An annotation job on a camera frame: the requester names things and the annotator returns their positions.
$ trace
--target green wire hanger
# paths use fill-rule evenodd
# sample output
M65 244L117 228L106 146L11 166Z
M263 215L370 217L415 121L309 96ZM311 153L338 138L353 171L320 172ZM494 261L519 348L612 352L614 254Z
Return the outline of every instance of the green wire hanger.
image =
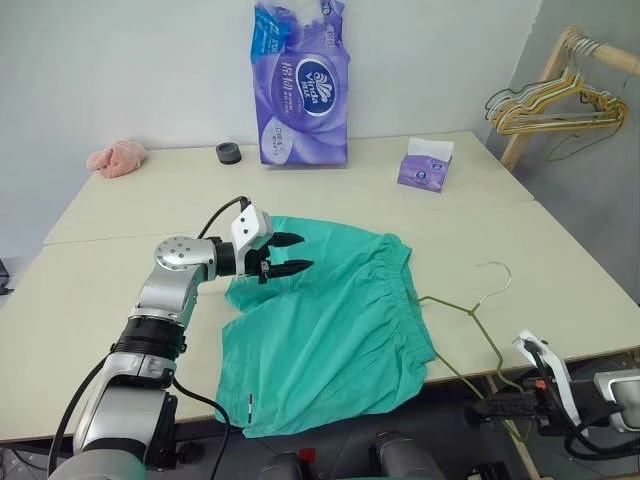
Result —
M436 298L436 297L432 297L431 295L426 295L424 297L417 298L417 299L415 299L415 301L418 302L418 303L422 303L424 301L431 300L431 301L434 301L434 302L439 303L441 305L444 305L446 307L453 308L455 310L459 310L461 312L464 312L468 316L470 316L473 319L473 321L475 322L475 324L478 326L480 331L482 332L482 335L484 336L484 338L486 338L487 342L489 343L489 345L493 349L494 353L496 354L496 357L498 357L498 365L496 366L496 371L497 371L498 378L505 385L509 385L509 386L515 388L516 390L518 390L520 393L524 393L524 388L522 388L521 385L518 385L517 383L512 382L511 380L509 380L508 378L506 378L504 376L504 374L502 372L502 365L504 364L504 357L502 356L502 353L500 353L500 350L498 349L498 347L496 346L495 342L493 341L493 339L489 335L489 332L487 332L487 330L484 328L484 326L482 325L482 322L480 322L480 319L478 318L478 315L476 314L476 312L478 311L480 306L485 302L485 300L487 300L487 298L489 298L489 297L491 297L493 295L498 295L498 294L504 292L507 288L509 288L509 286L511 285L511 281L513 280L513 275L511 273L511 270L509 269L509 267L507 267L502 262L491 261L491 262L483 263L483 264L477 265L477 266L478 267L486 267L488 265L499 265L499 266L501 266L502 268L504 268L506 270L509 278L508 278L507 282L504 284L504 286L502 288L500 288L499 290L487 293L471 309L465 308L465 307L461 307L459 305L456 305L456 304L451 303L451 302L447 302L445 300L441 300L441 299ZM462 380L465 383L465 385L467 387L469 387L469 389L474 393L474 395L476 397L478 397L478 399L484 400L484 398L485 398L484 395L475 387L475 385L473 383L471 383L464 375L462 375L455 367L453 367L453 365L451 365L451 363L449 363L437 351L435 352L435 354L438 357L438 359L440 359L442 361L442 363L444 363L447 366L447 368L449 368L449 370L451 370L453 372L453 374L458 379ZM516 440L518 440L520 442L523 442L523 443L526 443L528 441L529 436L531 434L531 427L532 427L531 422L529 422L527 431L526 431L524 436L521 436L516 430L511 428L511 426L508 423L503 422L503 424L507 428L507 430L509 430L509 433Z

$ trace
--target purple tissue package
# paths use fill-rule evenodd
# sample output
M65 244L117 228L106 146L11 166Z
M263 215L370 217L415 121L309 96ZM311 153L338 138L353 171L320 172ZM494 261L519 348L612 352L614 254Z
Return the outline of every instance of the purple tissue package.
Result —
M259 2L255 8L251 64L264 164L347 161L344 4L313 1L322 18L309 25L283 7Z
M398 183L442 192L453 155L453 142L409 139L408 154L402 160Z

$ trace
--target teal shorts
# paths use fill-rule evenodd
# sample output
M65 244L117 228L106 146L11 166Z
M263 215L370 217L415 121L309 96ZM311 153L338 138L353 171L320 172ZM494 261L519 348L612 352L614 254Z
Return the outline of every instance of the teal shorts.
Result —
M229 287L243 315L223 331L216 400L232 423L247 437L291 434L388 412L416 395L435 353L413 300L411 249L395 235L318 220L274 217L273 225L305 238L272 249L274 264L314 265Z

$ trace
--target wooden clothes rack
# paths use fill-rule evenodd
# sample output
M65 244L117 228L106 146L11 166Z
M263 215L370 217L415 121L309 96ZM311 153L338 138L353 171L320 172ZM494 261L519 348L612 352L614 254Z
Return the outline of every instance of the wooden clothes rack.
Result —
M567 57L564 55L564 50L575 47L575 43L579 38L587 37L582 35L576 27L568 27L562 32L555 47L551 51L547 64L542 70L539 81L545 82L553 80L560 75L566 66ZM602 63L640 76L640 57L637 55L625 52L611 45L602 44L591 53L591 56L600 60ZM520 157L527 147L529 135L531 134L520 133L511 135L507 148L500 158L500 161L507 170L512 171L518 164Z

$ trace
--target white table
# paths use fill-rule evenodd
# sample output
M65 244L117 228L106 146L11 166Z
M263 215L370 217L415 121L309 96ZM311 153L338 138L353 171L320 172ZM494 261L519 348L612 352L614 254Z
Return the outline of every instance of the white table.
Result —
M580 245L471 134L436 137L456 141L441 195L395 184L406 138L355 141L352 163L339 170L267 169L245 147L245 160L232 167L219 165L211 149L188 149L153 152L143 169L120 179L92 176L0 310L0 440L52 434L81 379L122 331L157 243L193 234L239 193L273 214L397 234L413 248L421 295L472 306L504 282L500 268L474 265L506 263L512 286L479 311L506 367L526 364L511 346L525 327L567 358L637 346L638 308ZM331 196L329 183L341 187ZM226 236L232 216L221 217L215 231ZM228 282L201 286L179 359L181 381L208 396L218 383L221 330L238 315L223 298ZM464 314L433 304L423 312L437 350L461 372L495 369L494 354ZM429 364L427 381L449 377L439 362ZM180 398L179 419L209 414Z
M463 305L504 282L499 260L513 270L503 294L479 310L504 353L506 367L526 365L511 346L525 327L558 354L581 358L640 343L640 311L602 268L536 202L412 213L369 213L357 226L393 231L414 251L416 289ZM50 435L86 372L124 327L153 249L165 235L49 245L0 311L3 374L1 438ZM179 358L185 385L214 396L221 363L220 335L238 315L224 301L228 279L201 287ZM476 326L460 312L427 305L424 317L437 350L465 374L495 369L496 358ZM440 362L427 381L451 377ZM206 415L181 397L178 418Z
M130 175L93 175L60 218L46 243L199 231L220 205L250 195L274 214L351 223L362 214L403 213L530 201L531 194L470 132L428 135L455 142L443 194L398 185L409 137L353 140L343 168L261 166L258 148L225 166L215 149L151 152Z

